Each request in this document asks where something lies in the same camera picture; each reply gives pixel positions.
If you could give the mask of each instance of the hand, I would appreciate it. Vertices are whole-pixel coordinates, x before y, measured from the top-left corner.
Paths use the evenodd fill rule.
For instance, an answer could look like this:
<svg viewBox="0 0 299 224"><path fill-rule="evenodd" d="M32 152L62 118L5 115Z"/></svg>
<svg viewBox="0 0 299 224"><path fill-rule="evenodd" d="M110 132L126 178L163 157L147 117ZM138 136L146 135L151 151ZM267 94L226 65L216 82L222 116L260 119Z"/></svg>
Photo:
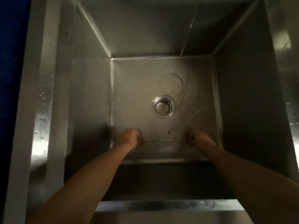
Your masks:
<svg viewBox="0 0 299 224"><path fill-rule="evenodd" d="M135 129L126 129L122 132L115 143L115 146L126 147L130 150L137 147L140 143L140 134Z"/></svg>
<svg viewBox="0 0 299 224"><path fill-rule="evenodd" d="M192 131L189 134L189 143L194 145L197 150L202 153L204 153L204 151L211 145L216 146L216 143L212 137L208 133L200 130Z"/></svg>

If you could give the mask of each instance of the running water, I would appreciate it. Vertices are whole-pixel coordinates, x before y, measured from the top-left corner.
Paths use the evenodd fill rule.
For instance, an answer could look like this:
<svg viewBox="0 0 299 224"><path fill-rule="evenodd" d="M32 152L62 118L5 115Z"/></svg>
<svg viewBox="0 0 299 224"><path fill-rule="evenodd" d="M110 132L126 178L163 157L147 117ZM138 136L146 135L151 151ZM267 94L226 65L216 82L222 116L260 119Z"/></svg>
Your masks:
<svg viewBox="0 0 299 224"><path fill-rule="evenodd" d="M186 46L186 43L187 43L187 40L188 40L188 37L189 37L189 34L190 34L190 30L191 30L191 27L192 27L192 24L193 24L193 21L194 21L194 18L195 18L195 15L196 15L196 11L197 11L197 4L198 4L198 1L199 0L195 0L195 3L194 3L194 7L193 7L193 11L192 11L192 20L191 20L191 24L190 24L190 27L189 27L189 30L188 30L188 33L187 33L187 36L186 36L186 39L183 43L183 46L182 46L182 50L181 50L181 53L180 53L180 57L178 59L178 63L174 69L174 74L176 74L176 71L178 69L178 66L181 62L181 58L182 58L182 55L183 55L183 52L184 52L184 49L185 49L185 46Z"/></svg>

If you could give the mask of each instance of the drain strainer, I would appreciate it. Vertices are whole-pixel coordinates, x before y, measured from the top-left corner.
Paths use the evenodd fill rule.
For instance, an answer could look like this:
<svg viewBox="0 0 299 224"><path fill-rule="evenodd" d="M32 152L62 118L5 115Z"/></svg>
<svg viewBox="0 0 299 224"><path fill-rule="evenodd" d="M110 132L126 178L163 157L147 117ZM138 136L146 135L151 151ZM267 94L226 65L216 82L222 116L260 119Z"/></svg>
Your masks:
<svg viewBox="0 0 299 224"><path fill-rule="evenodd" d="M176 104L168 95L157 96L152 101L152 111L159 118L169 118L174 114L175 110Z"/></svg>

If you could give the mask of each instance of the sink drain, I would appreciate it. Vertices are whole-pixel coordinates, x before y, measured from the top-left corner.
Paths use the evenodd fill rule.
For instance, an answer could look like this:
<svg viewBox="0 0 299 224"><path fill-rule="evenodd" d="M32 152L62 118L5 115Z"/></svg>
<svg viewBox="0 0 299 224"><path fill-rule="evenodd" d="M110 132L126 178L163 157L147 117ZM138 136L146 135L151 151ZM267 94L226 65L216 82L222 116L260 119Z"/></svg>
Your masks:
<svg viewBox="0 0 299 224"><path fill-rule="evenodd" d="M169 118L174 114L176 104L174 100L168 95L160 95L152 101L152 111L155 116L159 118Z"/></svg>

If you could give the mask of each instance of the person's left hand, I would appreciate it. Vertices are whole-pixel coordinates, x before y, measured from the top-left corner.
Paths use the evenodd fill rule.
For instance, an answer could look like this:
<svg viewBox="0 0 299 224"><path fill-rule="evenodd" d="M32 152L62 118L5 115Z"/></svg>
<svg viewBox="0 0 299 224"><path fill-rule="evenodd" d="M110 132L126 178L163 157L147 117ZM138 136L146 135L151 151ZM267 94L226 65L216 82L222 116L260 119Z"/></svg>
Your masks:
<svg viewBox="0 0 299 224"><path fill-rule="evenodd" d="M122 132L115 143L115 146L126 147L129 150L137 147L140 143L140 134L135 129L126 129Z"/></svg>

